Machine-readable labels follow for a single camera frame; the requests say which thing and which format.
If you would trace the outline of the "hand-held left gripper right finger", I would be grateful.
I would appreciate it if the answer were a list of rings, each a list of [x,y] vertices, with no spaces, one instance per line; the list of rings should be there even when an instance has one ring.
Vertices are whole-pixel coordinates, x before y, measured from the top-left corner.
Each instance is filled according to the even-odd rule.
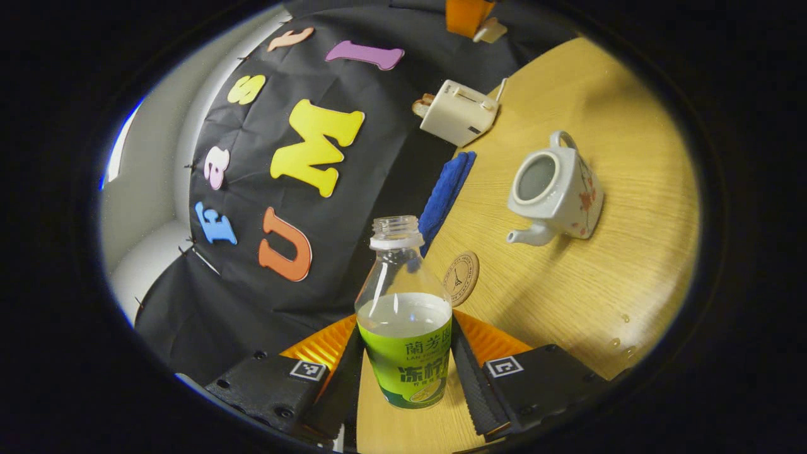
[[[451,333],[473,427],[487,442],[553,431],[612,385],[557,344],[530,347],[459,310]]]

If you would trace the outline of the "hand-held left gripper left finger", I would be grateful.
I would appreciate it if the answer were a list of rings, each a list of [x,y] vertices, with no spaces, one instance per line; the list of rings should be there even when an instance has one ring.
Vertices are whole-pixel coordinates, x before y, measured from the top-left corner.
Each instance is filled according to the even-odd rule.
[[[352,314],[279,354],[255,351],[205,391],[228,410],[288,436],[332,441],[354,414],[363,351]]]

